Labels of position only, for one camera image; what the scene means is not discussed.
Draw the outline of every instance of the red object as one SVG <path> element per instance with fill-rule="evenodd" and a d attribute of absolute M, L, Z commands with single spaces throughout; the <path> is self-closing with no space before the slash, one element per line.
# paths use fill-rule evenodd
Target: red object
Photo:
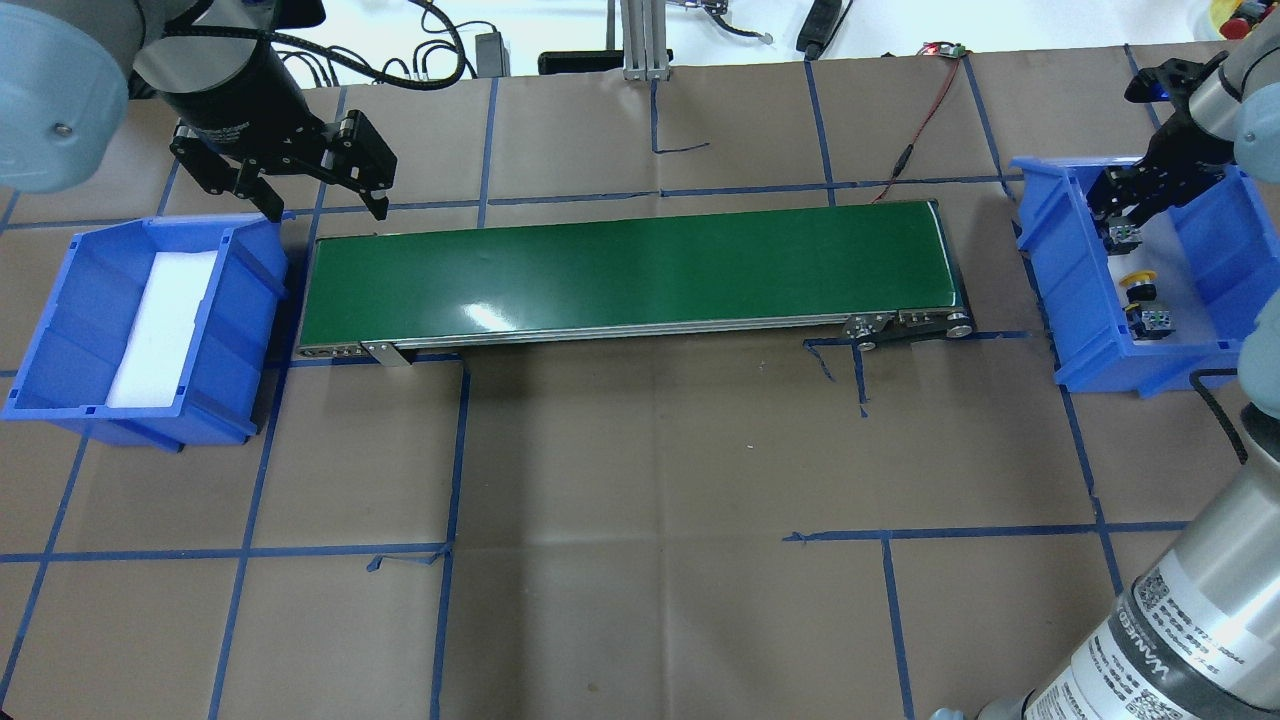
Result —
<path fill-rule="evenodd" d="M 1222 27 L 1217 28 L 1217 31 L 1222 33 L 1222 37 L 1228 40 L 1244 40 L 1252 29 L 1253 26 L 1251 26 L 1249 20 L 1244 18 L 1231 18 L 1222 23 Z"/>

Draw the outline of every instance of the green surface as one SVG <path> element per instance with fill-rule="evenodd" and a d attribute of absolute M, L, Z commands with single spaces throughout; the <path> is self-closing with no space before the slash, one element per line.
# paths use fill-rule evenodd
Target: green surface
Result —
<path fill-rule="evenodd" d="M 310 277 L 301 347 L 964 302 L 932 202 L 325 238 Z"/>

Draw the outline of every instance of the blue plastic bin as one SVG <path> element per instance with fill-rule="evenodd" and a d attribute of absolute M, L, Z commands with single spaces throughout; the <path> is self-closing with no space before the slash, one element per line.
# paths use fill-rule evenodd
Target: blue plastic bin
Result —
<path fill-rule="evenodd" d="M 108 407 L 157 252 L 218 251 L 173 404 Z M 9 391 L 3 418 L 47 420 L 108 445 L 238 445 L 275 307 L 279 225 L 261 215 L 151 218 L 77 234 Z"/>
<path fill-rule="evenodd" d="M 1175 332 L 1134 342 L 1085 200 L 1105 167 L 1126 163 L 1016 158 L 1012 164 L 1027 178 L 1018 247 L 1036 269 L 1060 384 L 1073 392 L 1138 391 L 1149 397 L 1189 388 L 1192 370 L 1236 365 L 1254 318 L 1280 288 L 1280 241 L 1248 176 L 1231 167 L 1212 190 L 1169 210 L 1196 296 L 1217 338 L 1183 342 Z"/>

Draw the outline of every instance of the white label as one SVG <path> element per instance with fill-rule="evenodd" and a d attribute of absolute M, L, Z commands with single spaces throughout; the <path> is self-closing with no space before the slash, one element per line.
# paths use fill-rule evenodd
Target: white label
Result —
<path fill-rule="evenodd" d="M 1270 644 L 1230 619 L 1187 577 L 1170 551 L 1134 587 L 1138 611 L 1183 660 L 1225 691 L 1258 669 Z"/>
<path fill-rule="evenodd" d="M 1027 708 L 1027 720 L 1103 720 L 1084 701 L 1084 693 L 1068 667 L 1050 683 L 1036 702 Z"/>
<path fill-rule="evenodd" d="M 1201 720 L 1129 662 L 1103 623 L 1071 665 L 1027 708 L 1027 720 Z"/>

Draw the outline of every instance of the light blue robot joint cap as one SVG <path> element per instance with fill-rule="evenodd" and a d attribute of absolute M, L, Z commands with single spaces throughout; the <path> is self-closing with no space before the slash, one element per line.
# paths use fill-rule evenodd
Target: light blue robot joint cap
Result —
<path fill-rule="evenodd" d="M 124 73 L 97 41 L 0 3 L 0 184 L 58 192 L 84 182 L 127 104 Z"/>

